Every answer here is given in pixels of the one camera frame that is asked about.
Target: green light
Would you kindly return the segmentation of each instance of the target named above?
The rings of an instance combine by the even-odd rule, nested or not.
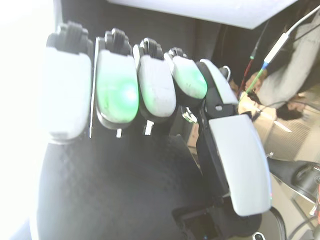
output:
[[[195,62],[177,56],[173,58],[173,61],[177,66],[173,69],[173,77],[182,91],[193,98],[203,99],[208,86]]]
[[[96,97],[99,110],[108,121],[129,123],[139,107],[138,80],[136,75],[122,72],[118,75],[97,73]]]

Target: white panel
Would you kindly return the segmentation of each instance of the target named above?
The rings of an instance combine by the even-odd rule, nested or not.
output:
[[[47,133],[73,139],[85,128],[90,112],[91,61],[80,53],[45,50],[41,122]]]
[[[234,211],[260,214],[271,207],[271,180],[264,148],[247,115],[209,120]]]
[[[170,117],[176,108],[176,92],[168,64],[144,55],[140,58],[138,79],[148,111],[156,117]]]
[[[204,63],[209,69],[209,72],[211,73],[211,76],[220,94],[222,102],[224,104],[237,105],[238,100],[234,92],[232,91],[229,83],[227,82],[226,78],[222,75],[220,70],[210,60],[201,59],[200,62]]]
[[[253,29],[297,0],[108,0],[111,3]]]

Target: textured black surface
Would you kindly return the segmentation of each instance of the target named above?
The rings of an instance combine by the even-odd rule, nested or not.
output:
[[[172,211],[209,201],[180,136],[125,136],[49,145],[37,226],[40,240],[178,240]]]

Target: green wire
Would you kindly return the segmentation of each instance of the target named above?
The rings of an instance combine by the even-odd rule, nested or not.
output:
[[[248,95],[249,92],[251,92],[251,90],[254,88],[254,85],[256,84],[256,82],[258,81],[258,79],[260,78],[261,74],[263,73],[265,69],[261,68],[260,71],[258,72],[258,74],[255,76],[253,82],[251,83],[251,85],[249,86],[249,88],[245,91],[245,94]],[[241,100],[244,98],[245,94],[241,97],[241,99],[239,100],[239,103],[241,102]]]

